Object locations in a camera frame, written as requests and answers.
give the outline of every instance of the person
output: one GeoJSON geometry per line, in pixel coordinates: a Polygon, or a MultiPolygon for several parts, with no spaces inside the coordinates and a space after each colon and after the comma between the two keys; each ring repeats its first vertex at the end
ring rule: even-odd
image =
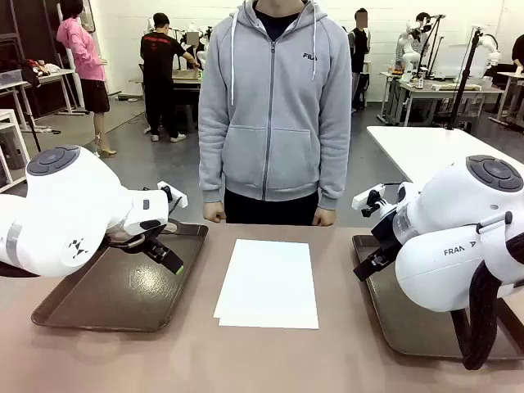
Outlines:
{"type": "Polygon", "coordinates": [[[517,38],[513,46],[512,60],[517,65],[517,73],[524,69],[524,35],[517,38]]]}
{"type": "MultiPolygon", "coordinates": [[[[427,12],[421,12],[420,14],[417,15],[417,18],[415,20],[420,24],[420,27],[422,28],[430,19],[431,19],[431,16],[427,12]]],[[[420,36],[420,39],[415,39],[415,41],[411,44],[413,50],[416,53],[420,53],[422,55],[422,49],[426,47],[428,37],[429,36],[427,33],[422,33],[420,36]]],[[[402,68],[402,64],[403,64],[402,56],[403,55],[404,55],[404,46],[398,43],[397,41],[396,52],[395,52],[395,68],[397,70],[402,68]]]]}
{"type": "Polygon", "coordinates": [[[58,28],[56,39],[70,49],[75,59],[76,73],[80,77],[85,110],[93,112],[95,142],[108,156],[116,154],[106,136],[105,113],[109,112],[109,98],[106,90],[106,60],[98,56],[91,35],[77,21],[84,10],[82,0],[60,0],[63,21],[58,28]]]}
{"type": "Polygon", "coordinates": [[[368,24],[367,20],[368,12],[364,8],[360,8],[355,13],[357,27],[351,30],[348,35],[351,51],[351,70],[353,72],[353,100],[359,87],[360,74],[364,71],[364,59],[371,49],[371,33],[366,33],[364,30],[364,26],[368,24]]]}
{"type": "Polygon", "coordinates": [[[144,60],[144,88],[146,94],[147,122],[151,127],[151,140],[160,140],[160,117],[168,129],[171,142],[186,139],[178,133],[174,118],[173,60],[181,56],[198,67],[198,62],[187,53],[180,43],[168,35],[169,18],[166,14],[153,16],[155,31],[142,37],[140,56],[144,60]]]}
{"type": "Polygon", "coordinates": [[[204,218],[333,225],[346,185],[350,105],[342,27],[310,0],[244,2],[215,28],[207,53],[199,105],[204,218]]]}

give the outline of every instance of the black hair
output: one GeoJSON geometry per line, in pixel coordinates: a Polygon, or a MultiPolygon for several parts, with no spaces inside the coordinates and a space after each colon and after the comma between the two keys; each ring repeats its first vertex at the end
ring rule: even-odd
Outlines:
{"type": "Polygon", "coordinates": [[[421,12],[417,15],[417,22],[423,22],[425,19],[431,19],[431,15],[429,15],[427,12],[421,12]]]}
{"type": "Polygon", "coordinates": [[[355,20],[357,20],[357,14],[367,14],[368,13],[368,10],[366,10],[365,8],[360,8],[356,13],[355,13],[355,20]]]}
{"type": "Polygon", "coordinates": [[[60,0],[60,9],[64,20],[76,18],[84,10],[83,0],[60,0]]]}
{"type": "Polygon", "coordinates": [[[155,29],[169,25],[169,18],[166,14],[162,14],[161,12],[156,13],[153,16],[153,20],[155,21],[155,29]]]}

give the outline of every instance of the gray hoodie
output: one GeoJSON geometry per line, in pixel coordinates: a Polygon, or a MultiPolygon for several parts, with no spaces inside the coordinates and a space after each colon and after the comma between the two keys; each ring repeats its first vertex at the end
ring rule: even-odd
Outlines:
{"type": "Polygon", "coordinates": [[[211,36],[202,84],[200,185],[290,201],[320,188],[319,207],[344,193],[350,148],[351,61],[344,30],[318,5],[276,42],[244,2],[211,36]]]}

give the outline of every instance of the black baking tray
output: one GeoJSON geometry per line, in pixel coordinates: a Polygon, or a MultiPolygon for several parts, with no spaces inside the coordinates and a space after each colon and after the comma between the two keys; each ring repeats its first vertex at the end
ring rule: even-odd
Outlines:
{"type": "MultiPolygon", "coordinates": [[[[373,236],[355,236],[353,244],[360,263],[379,247],[373,236]]],[[[367,285],[391,349],[403,355],[462,360],[451,313],[435,313],[413,303],[402,292],[394,265],[375,273],[367,285]]],[[[505,302],[498,306],[499,331],[489,360],[523,360],[522,325],[505,302]]]]}
{"type": "Polygon", "coordinates": [[[176,225],[176,232],[158,239],[184,262],[180,275],[144,254],[103,247],[51,292],[33,312],[33,322],[99,332],[157,332],[165,327],[209,230],[170,222],[176,225]]]}

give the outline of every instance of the white sneaker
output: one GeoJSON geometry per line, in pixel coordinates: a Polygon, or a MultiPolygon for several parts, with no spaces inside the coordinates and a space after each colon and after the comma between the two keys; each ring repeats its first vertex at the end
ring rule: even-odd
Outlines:
{"type": "Polygon", "coordinates": [[[180,133],[178,135],[178,138],[171,138],[172,143],[177,143],[183,141],[185,138],[187,138],[183,133],[180,133]]]}

